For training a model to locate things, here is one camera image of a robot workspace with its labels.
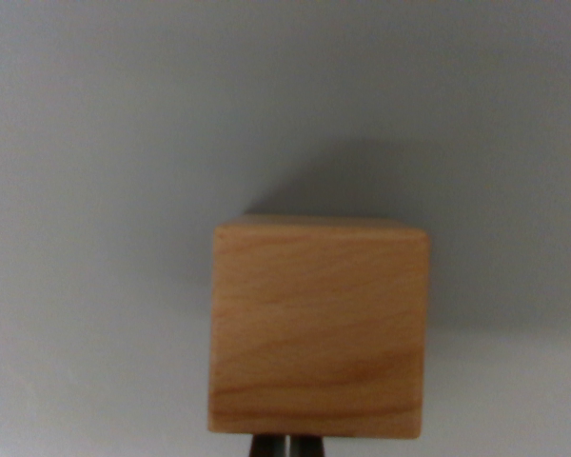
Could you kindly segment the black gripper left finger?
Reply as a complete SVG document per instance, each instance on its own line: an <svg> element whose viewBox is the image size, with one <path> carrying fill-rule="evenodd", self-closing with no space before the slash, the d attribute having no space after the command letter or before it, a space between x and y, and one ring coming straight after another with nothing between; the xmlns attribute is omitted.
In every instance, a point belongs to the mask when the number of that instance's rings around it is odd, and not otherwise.
<svg viewBox="0 0 571 457"><path fill-rule="evenodd" d="M284 435L256 434L252 437L249 457L285 457L286 437Z"/></svg>

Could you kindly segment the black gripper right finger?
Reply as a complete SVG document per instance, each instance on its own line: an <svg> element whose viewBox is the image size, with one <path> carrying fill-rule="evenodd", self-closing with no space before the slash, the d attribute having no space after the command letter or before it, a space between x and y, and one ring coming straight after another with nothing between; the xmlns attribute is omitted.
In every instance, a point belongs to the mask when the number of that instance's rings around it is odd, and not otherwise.
<svg viewBox="0 0 571 457"><path fill-rule="evenodd" d="M289 457L325 457L323 438L310 435L289 437Z"/></svg>

